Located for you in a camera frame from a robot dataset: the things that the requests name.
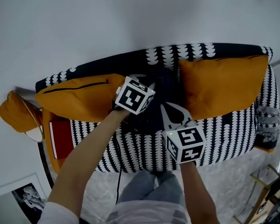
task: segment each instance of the forearm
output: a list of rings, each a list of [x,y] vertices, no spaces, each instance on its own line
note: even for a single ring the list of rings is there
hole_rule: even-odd
[[[217,224],[216,207],[193,162],[181,164],[188,213],[193,224]]]
[[[101,160],[110,138],[128,114],[113,111],[87,135],[65,160],[49,202],[60,204],[80,215],[85,186]]]

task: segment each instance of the orange pillow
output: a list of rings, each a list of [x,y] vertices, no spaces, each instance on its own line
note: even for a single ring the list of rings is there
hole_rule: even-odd
[[[184,107],[195,120],[249,108],[259,95],[267,65],[268,56],[179,61]]]
[[[55,115],[87,122],[101,122],[112,109],[116,90],[125,81],[118,74],[84,77],[50,86],[35,96]]]
[[[0,117],[20,133],[42,125],[42,112],[14,91],[9,92],[0,105]]]

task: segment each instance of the jeans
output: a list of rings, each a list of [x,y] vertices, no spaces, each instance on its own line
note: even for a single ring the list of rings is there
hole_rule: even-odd
[[[157,178],[159,186],[154,189]],[[180,204],[186,208],[183,190],[171,172],[140,171],[124,188],[118,203],[134,200],[152,200]]]

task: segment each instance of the cable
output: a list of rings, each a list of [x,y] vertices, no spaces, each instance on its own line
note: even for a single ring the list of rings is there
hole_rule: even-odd
[[[119,197],[120,179],[121,179],[121,173],[122,173],[122,160],[121,160],[121,150],[120,150],[119,143],[117,141],[117,137],[115,137],[115,143],[116,143],[117,151],[119,152],[118,160],[119,160],[119,163],[120,163],[120,172],[119,172],[118,183],[117,183],[117,196],[116,196],[116,203],[115,203],[115,204],[117,204],[118,197]]]

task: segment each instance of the red book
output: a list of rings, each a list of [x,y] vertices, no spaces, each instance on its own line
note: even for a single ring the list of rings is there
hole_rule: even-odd
[[[70,121],[50,122],[51,142],[56,159],[66,158],[74,149],[71,137]]]

